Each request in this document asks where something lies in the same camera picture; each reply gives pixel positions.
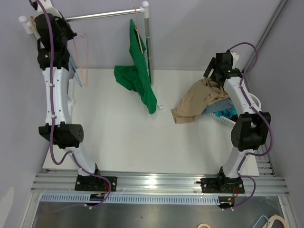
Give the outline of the pink wire hanger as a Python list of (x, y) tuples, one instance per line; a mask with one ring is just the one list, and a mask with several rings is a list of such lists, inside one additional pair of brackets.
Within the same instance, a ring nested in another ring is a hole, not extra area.
[(138, 15), (138, 12), (137, 12), (137, 8), (134, 7), (133, 9), (135, 10), (135, 14), (136, 14), (136, 27), (135, 27), (135, 30), (136, 30), (136, 33), (137, 33), (137, 38), (138, 38), (138, 42), (139, 42), (140, 51), (143, 54), (144, 51), (143, 51), (142, 40), (141, 40), (141, 36), (140, 36), (140, 28), (139, 28), (139, 15)]
[[(85, 44), (85, 47), (79, 48), (78, 40), (82, 39), (82, 44)], [(76, 54), (76, 60), (80, 70), (80, 79), (81, 84), (84, 87), (88, 86), (88, 68), (89, 68), (89, 38), (86, 33), (77, 35), (73, 39), (73, 46)]]

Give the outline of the beige wooden hanger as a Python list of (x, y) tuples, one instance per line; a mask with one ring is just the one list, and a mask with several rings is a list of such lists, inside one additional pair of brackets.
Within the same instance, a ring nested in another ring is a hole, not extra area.
[(35, 18), (33, 16), (29, 17), (30, 28), (32, 29), (35, 38), (39, 39), (40, 35), (39, 35), (38, 31), (37, 31), (36, 23), (35, 23), (34, 19)]

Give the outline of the beige t shirt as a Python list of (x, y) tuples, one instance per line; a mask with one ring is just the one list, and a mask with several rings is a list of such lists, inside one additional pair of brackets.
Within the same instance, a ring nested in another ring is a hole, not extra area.
[(179, 101), (176, 108), (171, 109), (176, 124), (187, 124), (197, 120), (203, 111), (216, 102), (229, 98), (229, 95), (210, 78), (195, 82)]

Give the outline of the grey blue t shirt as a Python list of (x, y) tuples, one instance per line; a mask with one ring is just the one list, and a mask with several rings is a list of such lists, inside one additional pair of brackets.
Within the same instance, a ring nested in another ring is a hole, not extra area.
[(215, 112), (229, 109), (232, 107), (234, 107), (233, 102), (228, 98), (225, 100), (217, 101), (217, 102), (207, 106), (205, 108), (205, 110), (202, 112), (202, 114), (215, 113)]

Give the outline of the teal t shirt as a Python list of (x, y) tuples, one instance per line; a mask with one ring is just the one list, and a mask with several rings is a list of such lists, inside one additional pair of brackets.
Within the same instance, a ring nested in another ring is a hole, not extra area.
[(234, 107), (232, 107), (232, 108), (229, 108), (229, 109), (225, 109), (225, 110), (222, 110), (222, 111), (215, 112), (214, 114), (217, 117), (223, 116), (225, 118), (231, 119), (232, 116), (237, 115), (237, 111)]

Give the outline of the green t shirt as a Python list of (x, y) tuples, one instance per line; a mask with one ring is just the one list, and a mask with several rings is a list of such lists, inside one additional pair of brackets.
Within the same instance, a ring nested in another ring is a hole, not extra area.
[(146, 46), (141, 36), (137, 34), (137, 26), (133, 20), (130, 20), (129, 41), (129, 53), (133, 60), (133, 65), (115, 66), (115, 80), (127, 90), (137, 92), (141, 97), (141, 101), (147, 107), (149, 114), (154, 114), (157, 108), (157, 99), (150, 84), (145, 59)]

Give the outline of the light blue wire hanger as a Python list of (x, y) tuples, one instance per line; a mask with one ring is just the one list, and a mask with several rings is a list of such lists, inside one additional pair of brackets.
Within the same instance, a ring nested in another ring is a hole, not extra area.
[(78, 82), (80, 87), (83, 87), (83, 84), (82, 84), (80, 77), (78, 75), (78, 72), (77, 72), (77, 67), (76, 67), (75, 61), (72, 58), (72, 56), (70, 56), (70, 58), (69, 58), (69, 66), (72, 70), (73, 78)]

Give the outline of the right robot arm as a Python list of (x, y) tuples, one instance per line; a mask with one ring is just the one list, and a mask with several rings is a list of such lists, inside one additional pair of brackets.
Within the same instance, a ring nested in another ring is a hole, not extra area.
[(243, 194), (242, 166), (267, 140), (271, 116), (261, 111), (248, 92), (240, 70), (235, 67), (238, 58), (235, 52), (217, 53), (204, 73), (204, 77), (209, 77), (228, 93), (238, 118), (231, 131), (233, 148), (229, 158), (215, 178), (200, 180), (203, 193), (230, 194), (236, 189)]

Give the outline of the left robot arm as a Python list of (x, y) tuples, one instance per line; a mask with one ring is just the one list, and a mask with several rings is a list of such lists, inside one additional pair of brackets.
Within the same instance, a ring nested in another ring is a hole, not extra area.
[(46, 85), (47, 116), (39, 134), (49, 141), (53, 163), (60, 165), (54, 156), (54, 146), (71, 156), (78, 168), (75, 190), (94, 191), (102, 186), (97, 165), (84, 148), (82, 125), (73, 124), (69, 113), (69, 40), (76, 36), (70, 25), (61, 17), (41, 14), (34, 19), (40, 38), (38, 39), (38, 63)]

